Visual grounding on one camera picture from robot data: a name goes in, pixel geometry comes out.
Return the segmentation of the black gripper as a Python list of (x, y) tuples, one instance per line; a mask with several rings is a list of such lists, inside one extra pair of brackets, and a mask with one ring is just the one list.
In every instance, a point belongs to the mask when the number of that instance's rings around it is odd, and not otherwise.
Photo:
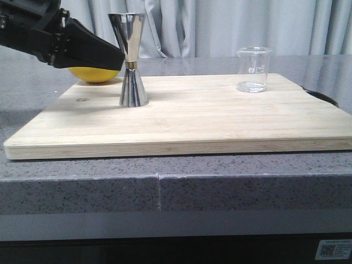
[(55, 68), (121, 70), (121, 49), (68, 17), (61, 1), (1, 1), (1, 45)]

